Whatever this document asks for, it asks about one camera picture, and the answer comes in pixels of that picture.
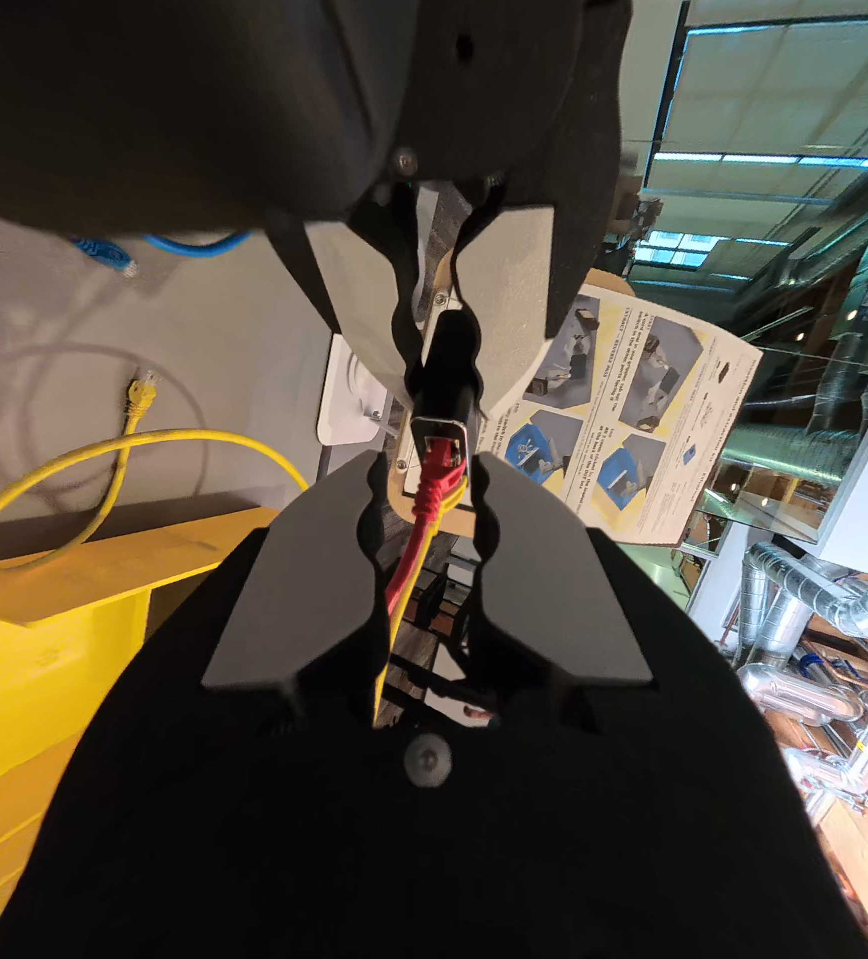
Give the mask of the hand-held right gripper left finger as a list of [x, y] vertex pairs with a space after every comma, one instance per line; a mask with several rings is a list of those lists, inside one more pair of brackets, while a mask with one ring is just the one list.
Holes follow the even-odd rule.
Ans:
[[363, 452], [272, 521], [212, 654], [205, 689], [273, 690], [294, 709], [339, 699], [372, 725], [390, 650], [383, 452]]

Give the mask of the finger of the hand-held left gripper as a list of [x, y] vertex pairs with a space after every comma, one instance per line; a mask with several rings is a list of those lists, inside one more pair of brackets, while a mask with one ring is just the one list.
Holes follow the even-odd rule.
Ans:
[[309, 223], [306, 234], [341, 336], [386, 390], [407, 395], [423, 346], [413, 311], [420, 279], [416, 232], [404, 237], [395, 227], [386, 250], [344, 222]]
[[455, 287], [479, 329], [474, 360], [482, 386], [479, 409], [490, 420], [526, 390], [550, 344], [554, 222], [552, 206], [504, 209], [455, 247]]

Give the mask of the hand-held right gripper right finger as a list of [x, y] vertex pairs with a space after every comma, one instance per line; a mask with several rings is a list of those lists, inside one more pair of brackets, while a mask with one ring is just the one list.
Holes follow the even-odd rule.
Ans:
[[471, 657], [495, 720], [655, 721], [655, 677], [584, 523], [497, 456], [471, 465]]

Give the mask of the black ethernet splitter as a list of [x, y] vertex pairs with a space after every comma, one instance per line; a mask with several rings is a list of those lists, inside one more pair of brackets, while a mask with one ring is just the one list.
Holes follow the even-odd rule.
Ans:
[[475, 368], [479, 348], [479, 327], [468, 309], [440, 313], [432, 328], [427, 357], [408, 380], [413, 402], [410, 430], [421, 460], [434, 439], [445, 438], [452, 449], [451, 465], [469, 470], [483, 391]]

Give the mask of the yellow plastic bin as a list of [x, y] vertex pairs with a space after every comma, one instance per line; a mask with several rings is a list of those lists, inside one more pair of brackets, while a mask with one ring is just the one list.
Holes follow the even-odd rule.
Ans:
[[266, 507], [0, 563], [0, 914], [84, 729], [140, 650], [153, 593], [215, 569]]

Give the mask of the white sign stand base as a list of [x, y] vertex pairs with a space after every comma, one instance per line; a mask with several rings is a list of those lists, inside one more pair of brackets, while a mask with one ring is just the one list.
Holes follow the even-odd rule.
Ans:
[[390, 399], [345, 339], [333, 335], [316, 425], [320, 443], [336, 447], [367, 443], [379, 434], [395, 438]]

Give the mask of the instruction sign board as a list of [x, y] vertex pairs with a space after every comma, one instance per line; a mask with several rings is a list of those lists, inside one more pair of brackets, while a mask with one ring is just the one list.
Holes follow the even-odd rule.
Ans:
[[585, 282], [474, 450], [619, 544], [678, 546], [761, 359], [711, 323]]

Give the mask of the cluster of silver ducts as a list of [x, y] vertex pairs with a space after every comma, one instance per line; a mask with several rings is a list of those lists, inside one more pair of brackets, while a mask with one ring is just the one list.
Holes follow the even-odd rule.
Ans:
[[809, 797], [811, 817], [823, 816], [830, 795], [868, 805], [868, 686], [849, 665], [836, 670], [805, 649], [791, 666], [809, 621], [818, 617], [868, 654], [868, 580], [805, 554], [757, 543], [746, 553], [733, 666], [749, 698], [762, 711], [804, 727], [858, 724], [843, 756], [823, 749], [785, 748], [788, 773]]

